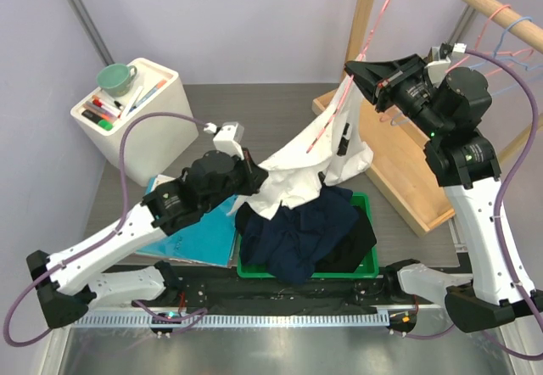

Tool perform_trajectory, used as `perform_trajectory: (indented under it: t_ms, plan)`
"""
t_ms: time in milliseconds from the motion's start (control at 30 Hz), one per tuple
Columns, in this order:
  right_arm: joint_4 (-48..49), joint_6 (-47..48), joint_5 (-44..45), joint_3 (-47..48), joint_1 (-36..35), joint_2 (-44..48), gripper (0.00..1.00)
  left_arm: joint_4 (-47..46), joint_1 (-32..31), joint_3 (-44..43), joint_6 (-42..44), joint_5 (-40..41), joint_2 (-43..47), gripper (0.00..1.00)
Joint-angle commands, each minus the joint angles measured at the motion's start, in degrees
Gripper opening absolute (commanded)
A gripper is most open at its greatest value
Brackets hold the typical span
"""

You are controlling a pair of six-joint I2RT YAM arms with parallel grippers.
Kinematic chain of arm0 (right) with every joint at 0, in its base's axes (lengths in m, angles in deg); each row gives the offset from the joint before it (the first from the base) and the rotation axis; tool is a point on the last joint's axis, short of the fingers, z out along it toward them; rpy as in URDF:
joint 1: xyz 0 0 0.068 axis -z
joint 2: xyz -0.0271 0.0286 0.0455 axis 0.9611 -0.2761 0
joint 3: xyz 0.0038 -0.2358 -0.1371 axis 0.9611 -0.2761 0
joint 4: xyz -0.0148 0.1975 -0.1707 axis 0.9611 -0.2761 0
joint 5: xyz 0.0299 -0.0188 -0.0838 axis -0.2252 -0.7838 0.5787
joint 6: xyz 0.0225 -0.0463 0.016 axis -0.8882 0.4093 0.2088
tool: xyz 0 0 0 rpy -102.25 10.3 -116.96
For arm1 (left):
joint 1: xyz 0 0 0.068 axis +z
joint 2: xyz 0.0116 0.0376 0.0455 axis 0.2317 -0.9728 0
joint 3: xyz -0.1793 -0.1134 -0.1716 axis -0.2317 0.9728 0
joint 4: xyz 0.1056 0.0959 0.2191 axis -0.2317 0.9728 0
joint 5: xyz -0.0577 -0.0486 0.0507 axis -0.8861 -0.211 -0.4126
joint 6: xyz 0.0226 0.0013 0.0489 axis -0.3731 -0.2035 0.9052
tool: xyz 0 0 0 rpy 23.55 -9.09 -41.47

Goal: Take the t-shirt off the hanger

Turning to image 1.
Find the navy blue t-shirt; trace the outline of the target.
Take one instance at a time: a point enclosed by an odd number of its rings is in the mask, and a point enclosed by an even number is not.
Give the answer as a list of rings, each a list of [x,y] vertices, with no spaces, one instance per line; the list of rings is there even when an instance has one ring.
[[[316,199],[293,209],[281,206],[271,219],[244,204],[236,215],[239,262],[289,284],[304,283],[320,262],[337,261],[340,244],[364,226],[366,213],[352,197],[348,189],[324,186]]]

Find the white t-shirt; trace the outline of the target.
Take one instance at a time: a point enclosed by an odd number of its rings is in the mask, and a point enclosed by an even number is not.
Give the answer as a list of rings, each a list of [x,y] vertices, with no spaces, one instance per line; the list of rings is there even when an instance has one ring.
[[[270,220],[279,207],[293,209],[366,171],[373,151],[359,133],[363,96],[346,76],[327,108],[285,146],[260,163],[268,178],[252,196],[239,195],[230,213],[248,204]]]

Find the light blue wire hanger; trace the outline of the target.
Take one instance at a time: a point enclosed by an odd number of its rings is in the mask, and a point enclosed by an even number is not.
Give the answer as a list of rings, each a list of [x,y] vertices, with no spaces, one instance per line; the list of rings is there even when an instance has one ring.
[[[476,51],[479,50],[479,44],[483,38],[483,35],[488,27],[488,25],[490,24],[491,22],[491,19],[500,12],[500,10],[496,10],[489,19],[487,19],[483,25],[483,28],[481,30],[481,32],[479,33],[479,36],[474,44],[474,49]],[[524,48],[524,49],[521,49],[521,50],[518,50],[516,52],[512,52],[512,51],[506,51],[506,50],[500,50],[501,48],[501,45],[502,43],[504,42],[505,40],[505,36],[506,34],[508,33],[508,30],[504,30],[502,33],[501,33],[501,39],[500,41],[496,44],[492,54],[495,56],[495,57],[498,57],[498,56],[503,56],[504,59],[508,58],[508,57],[516,57],[517,55],[519,54],[523,54],[523,53],[526,53],[527,55],[521,59],[520,61],[518,62],[515,62],[513,59],[511,59],[511,63],[510,63],[510,66],[512,66],[513,64],[515,63],[521,63],[525,60],[528,60],[535,52],[535,50],[533,48]],[[384,122],[388,122],[391,126],[398,126],[398,125],[402,125],[404,123],[407,123],[408,122],[408,119],[396,108],[396,107],[393,107],[392,109],[388,109],[384,115],[382,115],[379,119],[379,121],[381,123],[384,123]]]

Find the black flower print t-shirt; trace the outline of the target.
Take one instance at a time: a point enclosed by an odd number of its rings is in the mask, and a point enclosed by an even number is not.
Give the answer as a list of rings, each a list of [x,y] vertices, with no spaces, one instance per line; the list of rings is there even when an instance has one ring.
[[[377,239],[366,214],[364,226],[357,228],[352,236],[340,244],[341,256],[338,257],[338,260],[330,263],[320,262],[316,272],[352,273],[376,243]]]

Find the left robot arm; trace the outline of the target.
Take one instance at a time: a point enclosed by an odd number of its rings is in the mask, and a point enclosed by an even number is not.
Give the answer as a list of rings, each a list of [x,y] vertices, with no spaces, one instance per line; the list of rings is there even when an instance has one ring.
[[[174,305],[182,282],[169,263],[159,261],[136,271],[107,270],[135,251],[198,223],[233,195],[258,193],[267,177],[248,149],[240,156],[209,151],[90,238],[58,253],[30,254],[26,262],[48,327],[65,327],[103,306]]]

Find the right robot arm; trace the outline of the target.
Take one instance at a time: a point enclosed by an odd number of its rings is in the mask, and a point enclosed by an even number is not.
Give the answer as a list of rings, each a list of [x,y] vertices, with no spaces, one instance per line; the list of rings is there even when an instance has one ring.
[[[386,269],[386,298],[431,301],[465,333],[540,316],[542,292],[523,268],[503,207],[511,177],[478,129],[492,103],[484,75],[457,67],[433,81],[429,63],[415,54],[344,68],[377,111],[394,106],[426,135],[425,160],[453,206],[472,268],[467,279],[416,260],[396,262]]]

